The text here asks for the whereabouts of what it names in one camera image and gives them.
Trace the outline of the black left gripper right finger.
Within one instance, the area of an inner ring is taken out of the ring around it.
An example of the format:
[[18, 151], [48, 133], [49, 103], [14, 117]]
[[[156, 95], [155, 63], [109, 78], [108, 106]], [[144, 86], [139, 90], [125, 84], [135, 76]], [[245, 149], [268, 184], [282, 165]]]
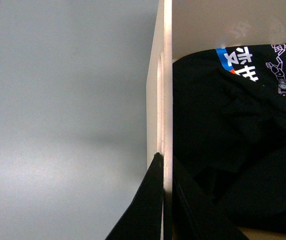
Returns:
[[164, 240], [246, 240], [176, 160], [163, 157]]

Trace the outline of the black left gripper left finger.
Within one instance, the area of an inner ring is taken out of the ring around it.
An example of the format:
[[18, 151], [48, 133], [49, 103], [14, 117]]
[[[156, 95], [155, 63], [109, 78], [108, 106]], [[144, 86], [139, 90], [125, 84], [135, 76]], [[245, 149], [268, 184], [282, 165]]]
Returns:
[[163, 157], [156, 153], [135, 196], [108, 240], [159, 240], [163, 208]]

